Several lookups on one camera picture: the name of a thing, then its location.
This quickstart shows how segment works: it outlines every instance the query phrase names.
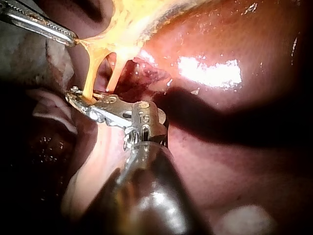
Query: glossy organ surface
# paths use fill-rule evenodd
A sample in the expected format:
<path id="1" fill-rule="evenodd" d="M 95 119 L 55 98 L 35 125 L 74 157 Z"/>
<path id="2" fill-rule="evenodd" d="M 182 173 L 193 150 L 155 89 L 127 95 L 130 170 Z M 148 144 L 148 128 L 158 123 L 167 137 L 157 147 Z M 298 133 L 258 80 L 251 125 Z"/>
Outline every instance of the glossy organ surface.
<path id="1" fill-rule="evenodd" d="M 111 14 L 105 1 L 38 4 L 80 38 L 103 31 Z M 269 234 L 275 226 L 293 234 L 309 225 L 312 154 L 302 134 L 312 125 L 305 76 L 312 51 L 309 9 L 304 0 L 212 1 L 161 29 L 122 73 L 119 95 L 152 99 L 168 115 L 174 163 L 216 234 Z M 82 88 L 87 54 L 81 47 L 69 52 L 72 82 Z M 114 55 L 109 61 L 101 65 L 96 89 L 105 89 Z M 88 127 L 80 128 L 80 138 L 98 138 L 89 150 L 77 140 L 81 151 L 73 162 L 84 165 L 77 174 L 82 180 L 74 195 L 82 208 L 72 208 L 76 214 L 86 209 L 93 197 L 86 192 L 96 194 L 121 151 L 116 130 L 93 127 L 87 137 Z M 79 162 L 79 155 L 89 158 Z"/>

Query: metal instrument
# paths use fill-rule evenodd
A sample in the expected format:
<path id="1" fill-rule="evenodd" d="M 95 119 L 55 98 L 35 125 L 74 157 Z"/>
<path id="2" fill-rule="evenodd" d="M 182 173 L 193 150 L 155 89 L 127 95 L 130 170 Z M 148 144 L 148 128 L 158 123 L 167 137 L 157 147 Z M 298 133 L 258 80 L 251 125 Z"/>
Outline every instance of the metal instrument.
<path id="1" fill-rule="evenodd" d="M 153 102 L 127 103 L 73 87 L 67 101 L 82 114 L 125 131 L 125 165 L 117 169 L 75 225 L 73 234 L 209 235 L 167 148 L 165 113 Z"/>
<path id="2" fill-rule="evenodd" d="M 77 45 L 77 35 L 18 0 L 0 0 L 0 20 L 41 34 L 68 47 Z"/>

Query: metal grasper jaw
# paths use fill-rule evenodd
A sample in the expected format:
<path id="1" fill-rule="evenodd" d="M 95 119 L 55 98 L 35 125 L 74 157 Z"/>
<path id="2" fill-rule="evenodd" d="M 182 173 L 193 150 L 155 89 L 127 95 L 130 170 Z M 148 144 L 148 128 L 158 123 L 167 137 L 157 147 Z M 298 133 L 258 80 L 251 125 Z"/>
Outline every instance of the metal grasper jaw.
<path id="1" fill-rule="evenodd" d="M 0 0 L 0 21 L 41 34 L 65 46 L 77 45 L 77 35 L 18 0 Z"/>
<path id="2" fill-rule="evenodd" d="M 167 146 L 165 113 L 151 101 L 128 103 L 115 94 L 94 92 L 93 101 L 83 97 L 77 87 L 71 88 L 66 100 L 80 113 L 108 126 L 118 126 L 125 132 L 124 149 L 139 141 L 154 141 Z"/>

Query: engraved number on instrument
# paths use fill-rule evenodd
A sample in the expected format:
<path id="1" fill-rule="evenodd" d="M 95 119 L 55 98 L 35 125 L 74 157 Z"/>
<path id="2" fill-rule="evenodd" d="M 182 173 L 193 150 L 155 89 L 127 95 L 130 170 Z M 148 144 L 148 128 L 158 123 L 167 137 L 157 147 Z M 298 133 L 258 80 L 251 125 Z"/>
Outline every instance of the engraved number on instrument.
<path id="1" fill-rule="evenodd" d="M 150 116 L 147 114 L 143 114 L 143 111 L 139 112 L 139 116 L 140 116 L 140 123 L 148 123 L 150 121 Z"/>

